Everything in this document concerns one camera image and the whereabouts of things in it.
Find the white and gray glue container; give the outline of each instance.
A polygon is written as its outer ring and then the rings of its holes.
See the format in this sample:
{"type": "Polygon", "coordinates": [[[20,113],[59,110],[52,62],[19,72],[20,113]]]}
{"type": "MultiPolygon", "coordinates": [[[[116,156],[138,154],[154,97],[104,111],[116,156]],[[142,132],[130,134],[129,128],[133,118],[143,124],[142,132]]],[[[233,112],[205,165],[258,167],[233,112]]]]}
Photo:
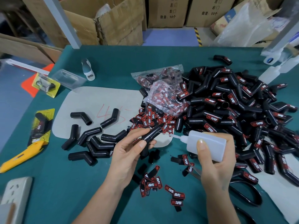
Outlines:
{"type": "Polygon", "coordinates": [[[88,61],[88,59],[82,59],[81,63],[82,63],[83,73],[86,76],[86,78],[89,81],[94,80],[95,79],[95,74],[92,71],[92,66],[91,66],[90,62],[88,61]]]}
{"type": "Polygon", "coordinates": [[[216,162],[222,162],[223,154],[226,146],[226,139],[216,137],[207,133],[201,133],[198,131],[190,131],[189,136],[177,136],[174,134],[171,137],[178,138],[181,142],[187,144],[187,151],[197,154],[196,143],[199,139],[203,139],[211,152],[212,160],[216,162]]]}

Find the person's right hand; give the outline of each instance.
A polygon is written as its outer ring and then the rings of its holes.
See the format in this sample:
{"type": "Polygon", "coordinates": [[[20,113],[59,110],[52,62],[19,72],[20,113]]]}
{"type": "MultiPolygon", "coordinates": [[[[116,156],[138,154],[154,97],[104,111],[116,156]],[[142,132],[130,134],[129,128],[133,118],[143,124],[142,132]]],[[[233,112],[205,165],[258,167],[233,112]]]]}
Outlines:
{"type": "Polygon", "coordinates": [[[202,166],[202,185],[206,194],[227,192],[236,163],[234,138],[226,133],[205,133],[226,139],[226,146],[222,162],[213,164],[210,150],[205,141],[203,139],[197,141],[198,160],[202,166]]]}

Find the plastic bag of labels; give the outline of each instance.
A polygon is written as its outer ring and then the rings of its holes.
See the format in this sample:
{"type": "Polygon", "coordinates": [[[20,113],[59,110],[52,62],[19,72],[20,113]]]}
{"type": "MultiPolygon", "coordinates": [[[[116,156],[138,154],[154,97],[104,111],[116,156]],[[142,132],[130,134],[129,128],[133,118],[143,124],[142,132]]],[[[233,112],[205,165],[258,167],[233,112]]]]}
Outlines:
{"type": "Polygon", "coordinates": [[[182,93],[180,82],[183,81],[182,74],[184,73],[183,65],[163,67],[149,71],[141,71],[131,73],[132,77],[144,89],[150,90],[152,84],[158,80],[162,80],[170,86],[171,90],[176,93],[182,93]]]}
{"type": "Polygon", "coordinates": [[[250,1],[241,8],[211,46],[251,47],[272,31],[267,18],[250,1]]]}
{"type": "Polygon", "coordinates": [[[188,102],[184,99],[178,101],[177,92],[165,81],[158,80],[151,86],[144,102],[148,102],[166,114],[178,117],[188,108],[188,102]]]}

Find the hand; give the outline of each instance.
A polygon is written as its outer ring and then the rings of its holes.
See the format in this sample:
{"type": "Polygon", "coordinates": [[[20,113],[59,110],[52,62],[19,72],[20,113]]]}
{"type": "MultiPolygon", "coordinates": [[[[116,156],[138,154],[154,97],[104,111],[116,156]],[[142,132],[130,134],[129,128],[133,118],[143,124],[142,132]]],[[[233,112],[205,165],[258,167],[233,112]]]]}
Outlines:
{"type": "Polygon", "coordinates": [[[213,164],[207,144],[202,139],[197,141],[198,160],[202,166],[202,185],[206,194],[227,192],[236,163],[234,138],[226,133],[205,133],[226,139],[226,146],[222,162],[213,164]]]}
{"type": "MultiPolygon", "coordinates": [[[[147,134],[149,131],[150,129],[148,128],[132,130],[124,139],[116,144],[111,165],[105,179],[106,182],[109,182],[109,185],[116,186],[121,190],[129,185],[136,169],[140,152],[147,144],[144,140],[137,138],[147,134]]],[[[156,143],[156,140],[152,140],[149,143],[149,149],[153,148],[156,143]]]]}

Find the white paper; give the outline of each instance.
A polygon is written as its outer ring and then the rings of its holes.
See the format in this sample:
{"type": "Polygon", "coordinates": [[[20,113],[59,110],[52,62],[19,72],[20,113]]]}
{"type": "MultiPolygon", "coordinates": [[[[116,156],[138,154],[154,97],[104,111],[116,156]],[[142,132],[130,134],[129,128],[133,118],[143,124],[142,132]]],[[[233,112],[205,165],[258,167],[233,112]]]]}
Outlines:
{"type": "MultiPolygon", "coordinates": [[[[142,99],[143,96],[137,90],[92,86],[76,88],[63,101],[54,119],[52,132],[56,137],[68,139],[71,126],[78,124],[81,135],[84,131],[99,127],[100,123],[111,117],[113,109],[117,108],[120,110],[118,120],[103,130],[105,134],[116,135],[132,125],[129,120],[138,114],[142,99]],[[87,126],[82,119],[72,119],[71,112],[85,112],[92,124],[87,126]]],[[[160,134],[155,140],[155,147],[164,147],[171,142],[172,137],[160,134]]]]}
{"type": "MultiPolygon", "coordinates": [[[[286,162],[290,171],[299,177],[299,161],[293,154],[285,155],[286,162]]],[[[299,203],[299,188],[289,183],[283,178],[275,166],[275,174],[267,174],[264,171],[260,173],[253,173],[250,168],[248,172],[259,179],[259,185],[265,190],[276,204],[278,209],[282,212],[285,219],[294,224],[299,220],[298,203],[299,203]]]]}

